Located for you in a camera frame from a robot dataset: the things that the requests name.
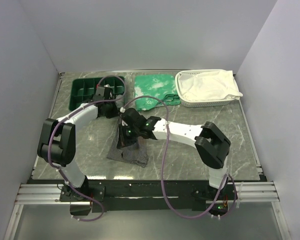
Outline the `green compartment organizer tray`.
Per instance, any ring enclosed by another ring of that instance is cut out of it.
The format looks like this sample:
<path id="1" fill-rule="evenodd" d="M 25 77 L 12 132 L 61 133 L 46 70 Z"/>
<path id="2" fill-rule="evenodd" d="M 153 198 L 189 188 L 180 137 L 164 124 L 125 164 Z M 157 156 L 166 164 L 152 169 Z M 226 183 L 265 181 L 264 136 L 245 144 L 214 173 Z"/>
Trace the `green compartment organizer tray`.
<path id="1" fill-rule="evenodd" d="M 68 110 L 70 112 L 77 109 L 83 102 L 92 100 L 93 95 L 96 93 L 97 85 L 108 85 L 112 89 L 112 94 L 123 95 L 125 92 L 124 83 L 116 76 L 107 76 L 101 83 L 103 77 L 93 78 L 77 78 L 72 81 Z"/>

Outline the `green white patterned underwear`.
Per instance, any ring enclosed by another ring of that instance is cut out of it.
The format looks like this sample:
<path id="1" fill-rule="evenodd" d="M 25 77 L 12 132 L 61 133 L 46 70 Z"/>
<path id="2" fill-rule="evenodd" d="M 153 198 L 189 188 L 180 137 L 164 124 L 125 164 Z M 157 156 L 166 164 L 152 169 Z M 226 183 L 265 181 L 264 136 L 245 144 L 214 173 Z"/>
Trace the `green white patterned underwear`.
<path id="1" fill-rule="evenodd" d="M 134 79 L 134 97 L 151 96 L 163 101 L 167 106 L 181 104 L 177 93 L 175 77 L 171 74 L 138 75 Z M 138 111 L 149 111 L 162 106 L 153 98 L 140 98 L 134 101 Z"/>

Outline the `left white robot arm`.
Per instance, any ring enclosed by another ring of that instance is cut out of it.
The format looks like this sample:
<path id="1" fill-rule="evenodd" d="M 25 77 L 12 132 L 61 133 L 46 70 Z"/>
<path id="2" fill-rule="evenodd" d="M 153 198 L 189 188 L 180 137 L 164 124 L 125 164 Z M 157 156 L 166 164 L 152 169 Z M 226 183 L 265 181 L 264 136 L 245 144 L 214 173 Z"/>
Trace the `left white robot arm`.
<path id="1" fill-rule="evenodd" d="M 66 190 L 78 201 L 90 199 L 91 191 L 87 176 L 75 161 L 77 130 L 97 118 L 117 116 L 116 101 L 122 98 L 122 95 L 117 98 L 95 96 L 69 114 L 57 119 L 47 118 L 43 122 L 37 155 L 59 172 Z"/>

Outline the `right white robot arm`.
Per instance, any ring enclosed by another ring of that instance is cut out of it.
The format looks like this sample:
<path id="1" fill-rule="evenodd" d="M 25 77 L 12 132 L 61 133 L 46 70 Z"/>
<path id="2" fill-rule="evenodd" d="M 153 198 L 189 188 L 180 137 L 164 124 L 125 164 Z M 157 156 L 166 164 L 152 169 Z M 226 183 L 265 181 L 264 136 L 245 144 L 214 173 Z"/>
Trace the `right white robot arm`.
<path id="1" fill-rule="evenodd" d="M 118 124 L 118 147 L 128 147 L 137 142 L 137 138 L 168 140 L 195 148 L 201 161 L 208 167 L 209 194 L 214 199 L 221 199 L 227 192 L 227 159 L 231 142 L 212 122 L 204 125 L 188 125 L 151 116 L 140 123 Z"/>

